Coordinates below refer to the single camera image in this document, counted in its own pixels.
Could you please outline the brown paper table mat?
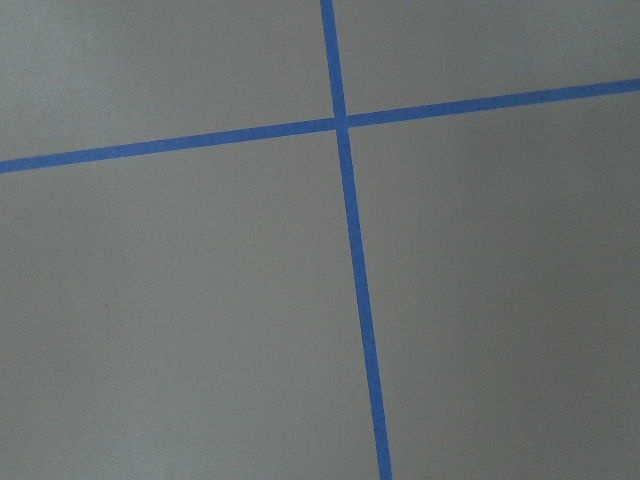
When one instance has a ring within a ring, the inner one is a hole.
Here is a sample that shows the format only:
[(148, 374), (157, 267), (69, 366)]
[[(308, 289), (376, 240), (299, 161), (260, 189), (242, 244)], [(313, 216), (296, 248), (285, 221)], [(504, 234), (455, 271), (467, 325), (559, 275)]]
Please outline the brown paper table mat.
[(635, 479), (635, 1), (5, 1), (5, 479)]

